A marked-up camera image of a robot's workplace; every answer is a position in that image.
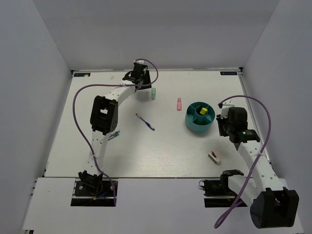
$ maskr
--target black clamp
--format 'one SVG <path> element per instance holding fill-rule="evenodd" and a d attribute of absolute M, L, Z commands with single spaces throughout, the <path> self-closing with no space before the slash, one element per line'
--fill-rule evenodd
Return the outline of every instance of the black clamp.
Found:
<path fill-rule="evenodd" d="M 150 89 L 151 83 L 150 72 L 147 70 L 147 65 L 134 62 L 133 71 L 126 73 L 122 80 L 129 80 L 133 84 L 143 85 L 136 87 L 136 90 Z"/>
<path fill-rule="evenodd" d="M 102 179 L 103 175 L 90 175 L 87 173 L 87 171 L 79 172 L 79 179 L 81 182 L 86 185 L 88 188 L 88 191 L 90 191 L 92 194 L 98 194 L 102 190 Z"/>
<path fill-rule="evenodd" d="M 247 143 L 249 140 L 260 142 L 260 138 L 255 130 L 248 129 L 247 111 L 242 107 L 231 107 L 227 118 L 216 116 L 220 136 L 229 136 L 236 149 L 240 143 Z"/>
<path fill-rule="evenodd" d="M 229 189 L 229 177 L 236 175 L 244 174 L 240 170 L 227 170 L 223 171 L 220 180 L 203 180 L 202 188 L 205 190 L 205 196 L 235 196 L 236 193 Z"/>

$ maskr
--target teal bowl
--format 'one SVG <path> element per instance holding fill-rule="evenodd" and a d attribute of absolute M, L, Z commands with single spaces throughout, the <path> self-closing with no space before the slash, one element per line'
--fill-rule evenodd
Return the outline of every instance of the teal bowl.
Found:
<path fill-rule="evenodd" d="M 201 115 L 199 112 L 202 107 L 205 107 L 208 111 L 205 115 Z M 207 131 L 212 125 L 215 119 L 215 111 L 209 104 L 205 102 L 194 102 L 186 110 L 185 124 L 186 126 L 197 133 L 203 133 Z"/>

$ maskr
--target white wall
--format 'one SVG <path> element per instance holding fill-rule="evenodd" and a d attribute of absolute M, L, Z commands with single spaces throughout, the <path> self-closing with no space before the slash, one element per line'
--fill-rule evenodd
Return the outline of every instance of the white wall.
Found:
<path fill-rule="evenodd" d="M 0 1 L 0 229 L 20 233 L 70 84 L 31 0 Z"/>
<path fill-rule="evenodd" d="M 244 66 L 279 0 L 34 0 L 72 70 Z"/>
<path fill-rule="evenodd" d="M 279 176 L 299 194 L 299 216 L 312 233 L 312 1 L 281 0 L 244 68 L 248 94 L 272 117 L 268 152 Z M 267 117 L 254 105 L 262 133 Z"/>

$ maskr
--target robotic arm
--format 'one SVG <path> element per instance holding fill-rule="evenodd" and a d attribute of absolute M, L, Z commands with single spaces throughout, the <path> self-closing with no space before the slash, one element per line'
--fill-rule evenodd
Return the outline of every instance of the robotic arm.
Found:
<path fill-rule="evenodd" d="M 123 78 L 122 86 L 115 88 L 105 96 L 96 96 L 94 99 L 90 123 L 92 125 L 92 148 L 95 155 L 90 152 L 88 163 L 84 172 L 79 172 L 80 180 L 87 186 L 90 193 L 97 194 L 102 187 L 101 172 L 95 165 L 94 157 L 98 166 L 103 168 L 104 155 L 110 133 L 118 124 L 118 107 L 131 94 L 137 90 L 149 89 L 152 86 L 150 73 L 144 61 L 136 60 L 134 69 Z"/>
<path fill-rule="evenodd" d="M 234 107 L 231 100 L 221 106 L 217 115 L 220 136 L 229 136 L 236 150 L 251 168 L 262 147 L 255 130 L 248 129 L 247 111 Z M 257 228 L 292 227 L 299 203 L 295 190 L 288 190 L 276 176 L 267 158 L 261 155 L 252 173 L 254 184 L 248 182 L 241 199 L 250 207 L 251 218 Z M 224 171 L 221 187 L 236 194 L 246 178 L 238 170 Z"/>

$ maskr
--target purple cable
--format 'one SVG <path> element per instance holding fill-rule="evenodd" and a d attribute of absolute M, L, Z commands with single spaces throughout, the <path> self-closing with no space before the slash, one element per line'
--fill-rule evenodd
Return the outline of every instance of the purple cable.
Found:
<path fill-rule="evenodd" d="M 214 224 L 214 228 L 215 228 L 215 229 L 217 229 L 218 227 L 220 227 L 221 224 L 225 221 L 225 219 L 229 216 L 229 214 L 231 213 L 231 211 L 242 203 L 242 201 L 238 202 L 239 199 L 240 199 L 240 196 L 243 194 L 243 192 L 244 192 L 244 190 L 245 190 L 245 188 L 246 188 L 246 186 L 247 186 L 247 183 L 248 183 L 250 177 L 252 176 L 252 173 L 253 173 L 253 171 L 254 171 L 255 165 L 256 165 L 256 163 L 258 162 L 259 158 L 261 157 L 261 153 L 262 153 L 263 150 L 265 149 L 265 147 L 266 147 L 266 145 L 267 145 L 267 143 L 268 143 L 269 137 L 270 137 L 270 133 L 271 133 L 271 116 L 270 116 L 270 113 L 269 113 L 269 110 L 267 109 L 267 107 L 266 107 L 260 100 L 254 98 L 254 97 L 246 96 L 246 95 L 235 95 L 235 96 L 231 96 L 231 97 L 228 97 L 228 98 L 224 99 L 224 100 L 223 100 L 222 102 L 220 102 L 219 104 L 222 104 L 223 102 L 225 102 L 225 101 L 227 101 L 227 100 L 229 100 L 229 99 L 231 99 L 231 98 L 249 98 L 249 99 L 252 99 L 252 100 L 257 101 L 257 102 L 265 109 L 265 111 L 266 111 L 266 113 L 267 113 L 268 120 L 269 120 L 269 129 L 268 129 L 267 137 L 266 137 L 266 139 L 265 139 L 265 141 L 264 141 L 264 143 L 263 143 L 263 145 L 262 145 L 262 147 L 261 147 L 261 149 L 260 149 L 260 154 L 257 155 L 257 157 L 255 158 L 255 160 L 254 160 L 252 166 L 250 167 L 249 173 L 248 173 L 248 175 L 247 175 L 247 177 L 246 177 L 246 180 L 245 180 L 245 182 L 244 182 L 242 188 L 240 189 L 239 193 L 237 194 L 237 196 L 236 196 L 236 198 L 235 198 L 233 204 L 230 206 L 230 208 L 229 208 L 226 212 L 224 212 L 224 213 L 218 218 L 218 220 L 215 222 L 215 224 Z"/>
<path fill-rule="evenodd" d="M 149 86 L 149 85 L 152 85 L 156 82 L 156 80 L 158 79 L 158 69 L 157 67 L 149 60 L 145 59 L 145 58 L 138 58 L 136 59 L 136 61 L 138 60 L 144 60 L 146 62 L 149 62 L 156 70 L 156 78 L 154 79 L 153 82 L 149 83 L 149 84 L 142 84 L 142 85 L 138 85 L 138 84 L 126 84 L 126 85 L 122 85 L 122 84 L 89 84 L 89 85 L 86 85 L 86 86 L 83 86 L 81 87 L 75 94 L 74 96 L 74 99 L 73 99 L 73 117 L 74 117 L 74 122 L 75 122 L 75 125 L 76 127 L 78 128 L 78 131 L 80 132 L 80 134 L 82 135 L 82 137 L 85 139 L 85 141 L 87 142 L 87 144 L 89 145 L 90 147 L 90 150 L 91 150 L 91 153 L 93 155 L 93 159 L 94 159 L 94 163 L 97 167 L 97 170 L 98 172 L 102 173 L 106 178 L 109 179 L 109 181 L 111 182 L 111 185 L 113 187 L 113 193 L 114 193 L 114 205 L 116 206 L 116 192 L 115 192 L 115 186 L 114 186 L 114 183 L 112 181 L 112 179 L 106 174 L 104 173 L 101 168 L 98 166 L 98 162 L 97 162 L 97 158 L 95 157 L 95 152 L 94 152 L 94 149 L 90 143 L 90 141 L 88 140 L 88 138 L 85 136 L 85 134 L 83 133 L 83 131 L 81 130 L 79 124 L 78 124 L 78 121 L 77 121 L 77 117 L 76 117 L 76 108 L 75 108 L 75 105 L 76 105 L 76 99 L 77 99 L 77 96 L 78 94 L 86 89 L 86 88 L 89 88 L 89 87 L 94 87 L 94 86 L 106 86 L 106 87 L 123 87 L 123 86 Z"/>

